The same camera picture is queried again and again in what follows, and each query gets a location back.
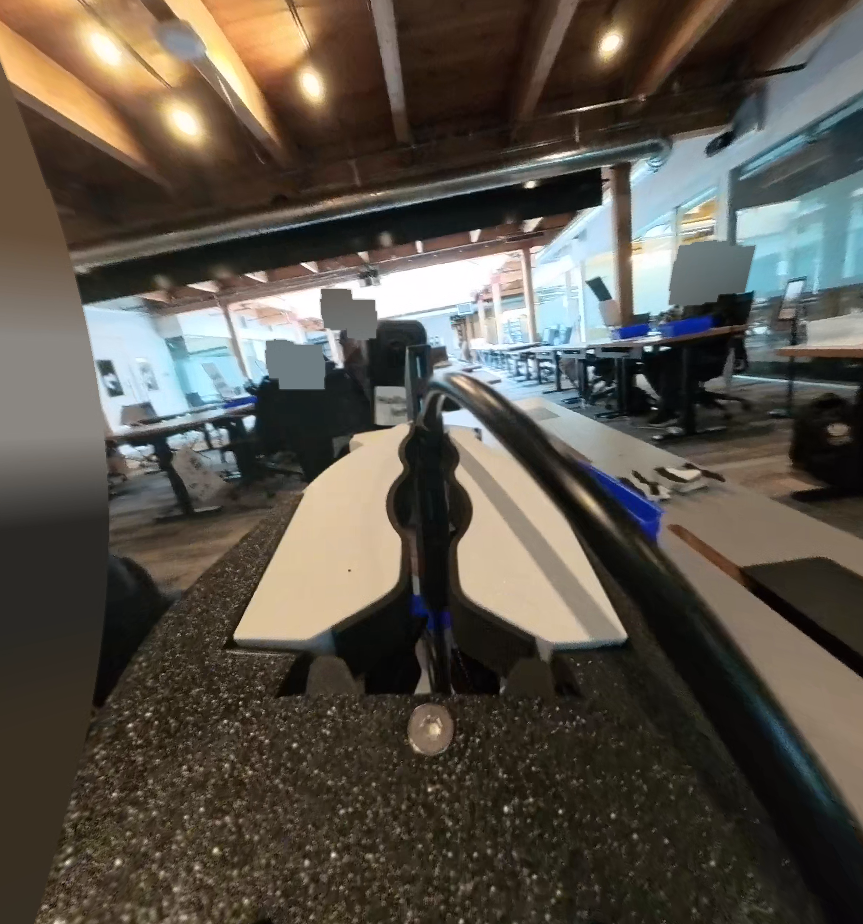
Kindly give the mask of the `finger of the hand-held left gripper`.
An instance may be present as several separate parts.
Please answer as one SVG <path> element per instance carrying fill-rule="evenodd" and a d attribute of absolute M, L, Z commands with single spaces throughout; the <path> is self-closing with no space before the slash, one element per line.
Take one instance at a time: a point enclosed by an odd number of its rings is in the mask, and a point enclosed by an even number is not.
<path fill-rule="evenodd" d="M 659 466 L 654 469 L 654 472 L 659 476 L 660 483 L 671 492 L 700 491 L 725 483 L 723 475 L 693 465 Z"/>
<path fill-rule="evenodd" d="M 656 477 L 644 475 L 638 470 L 632 470 L 628 476 L 620 476 L 617 481 L 628 489 L 635 491 L 647 500 L 669 501 L 673 496 L 667 483 Z"/>

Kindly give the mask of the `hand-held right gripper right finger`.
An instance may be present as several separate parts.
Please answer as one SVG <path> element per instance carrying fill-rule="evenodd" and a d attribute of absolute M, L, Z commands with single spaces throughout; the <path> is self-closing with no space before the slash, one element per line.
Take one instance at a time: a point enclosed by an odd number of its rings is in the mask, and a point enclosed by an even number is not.
<path fill-rule="evenodd" d="M 472 612 L 541 652 L 621 646 L 628 636 L 566 517 L 534 477 L 476 430 L 450 428 L 457 453 L 456 578 Z"/>

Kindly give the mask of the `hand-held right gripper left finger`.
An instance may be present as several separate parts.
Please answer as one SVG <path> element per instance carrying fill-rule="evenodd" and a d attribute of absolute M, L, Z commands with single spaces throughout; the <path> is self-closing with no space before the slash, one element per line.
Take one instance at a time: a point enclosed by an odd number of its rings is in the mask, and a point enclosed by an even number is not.
<path fill-rule="evenodd" d="M 238 648 L 338 651 L 344 629 L 410 593 L 392 503 L 411 434 L 409 424 L 357 434 L 310 482 L 233 634 Z"/>

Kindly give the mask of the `black backpack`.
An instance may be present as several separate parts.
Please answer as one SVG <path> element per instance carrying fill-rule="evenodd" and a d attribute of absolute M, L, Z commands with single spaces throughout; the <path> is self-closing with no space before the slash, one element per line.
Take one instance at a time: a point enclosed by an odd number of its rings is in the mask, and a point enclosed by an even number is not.
<path fill-rule="evenodd" d="M 863 474 L 862 449 L 848 399 L 824 392 L 795 410 L 788 453 L 795 471 L 830 488 L 853 488 Z"/>

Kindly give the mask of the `black desk pad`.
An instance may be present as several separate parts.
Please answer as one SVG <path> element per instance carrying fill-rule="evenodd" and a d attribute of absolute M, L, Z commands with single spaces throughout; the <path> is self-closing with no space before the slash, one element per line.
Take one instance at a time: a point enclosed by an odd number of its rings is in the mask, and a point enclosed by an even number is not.
<path fill-rule="evenodd" d="M 740 569 L 750 592 L 863 679 L 863 577 L 828 558 Z"/>

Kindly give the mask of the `black floor sign holder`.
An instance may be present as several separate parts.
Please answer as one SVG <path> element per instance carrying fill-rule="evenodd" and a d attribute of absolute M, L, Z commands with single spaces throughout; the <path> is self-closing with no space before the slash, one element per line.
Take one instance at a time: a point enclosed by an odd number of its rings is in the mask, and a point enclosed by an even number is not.
<path fill-rule="evenodd" d="M 790 279 L 784 289 L 784 297 L 779 312 L 779 320 L 789 324 L 788 346 L 796 347 L 799 343 L 801 329 L 801 315 L 805 295 L 807 278 L 797 277 Z M 772 411 L 772 417 L 778 420 L 789 420 L 794 411 L 795 400 L 795 358 L 789 357 L 786 364 L 784 406 Z"/>

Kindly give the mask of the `wooden support post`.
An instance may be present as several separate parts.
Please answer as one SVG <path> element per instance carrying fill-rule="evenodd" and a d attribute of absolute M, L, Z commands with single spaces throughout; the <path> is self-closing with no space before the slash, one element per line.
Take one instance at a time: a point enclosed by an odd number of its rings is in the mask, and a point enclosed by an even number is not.
<path fill-rule="evenodd" d="M 634 316 L 631 168 L 630 162 L 617 163 L 610 167 L 609 174 L 617 302 L 622 326 L 630 325 Z"/>

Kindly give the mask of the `silver ventilation duct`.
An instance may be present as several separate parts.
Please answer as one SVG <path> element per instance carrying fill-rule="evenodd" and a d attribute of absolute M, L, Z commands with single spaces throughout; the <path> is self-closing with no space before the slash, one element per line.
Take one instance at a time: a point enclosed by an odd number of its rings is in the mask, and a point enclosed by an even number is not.
<path fill-rule="evenodd" d="M 437 177 L 362 189 L 330 199 L 294 202 L 212 224 L 71 248 L 69 257 L 75 271 L 90 271 L 91 268 L 157 254 L 388 213 L 455 197 L 525 189 L 529 184 L 538 187 L 548 180 L 564 178 L 587 169 L 610 167 L 624 161 L 665 161 L 672 148 L 672 138 L 656 136 L 628 143 L 562 150 L 486 169 L 447 171 Z"/>

